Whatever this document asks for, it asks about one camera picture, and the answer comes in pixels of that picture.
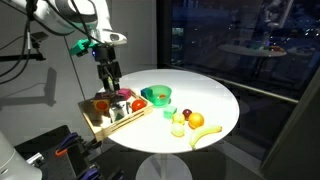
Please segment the window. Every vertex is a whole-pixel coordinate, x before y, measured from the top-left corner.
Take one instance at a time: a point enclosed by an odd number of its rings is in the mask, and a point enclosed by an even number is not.
[[[241,115],[225,140],[263,160],[319,67],[320,0],[169,2],[160,67],[227,82]]]

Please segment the green bowl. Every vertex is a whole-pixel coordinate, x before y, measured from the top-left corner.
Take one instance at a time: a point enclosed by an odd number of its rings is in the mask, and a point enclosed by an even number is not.
[[[171,92],[168,86],[154,85],[147,88],[146,96],[154,107],[165,107],[170,103]]]

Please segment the banana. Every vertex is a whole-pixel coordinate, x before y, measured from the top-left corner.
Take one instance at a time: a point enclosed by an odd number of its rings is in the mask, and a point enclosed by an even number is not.
[[[200,126],[196,128],[193,133],[191,134],[189,144],[192,149],[195,149],[195,145],[198,142],[198,140],[208,134],[213,134],[217,132],[221,132],[222,127],[218,125],[206,125],[206,126]]]

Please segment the red fruit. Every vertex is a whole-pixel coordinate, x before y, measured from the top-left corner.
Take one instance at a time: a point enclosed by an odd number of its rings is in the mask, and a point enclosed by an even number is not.
[[[192,113],[192,111],[190,109],[185,109],[183,110],[182,114],[184,115],[185,119],[188,120],[190,114]]]
[[[136,112],[139,109],[142,109],[144,107],[146,107],[146,104],[141,99],[137,99],[137,100],[133,101],[132,106],[131,106],[133,112]]]

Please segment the tomato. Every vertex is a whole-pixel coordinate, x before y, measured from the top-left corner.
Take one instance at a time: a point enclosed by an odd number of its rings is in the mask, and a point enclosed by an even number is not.
[[[136,112],[139,109],[142,109],[144,107],[146,107],[146,104],[141,99],[137,99],[137,100],[133,101],[132,106],[131,106],[133,112]]]

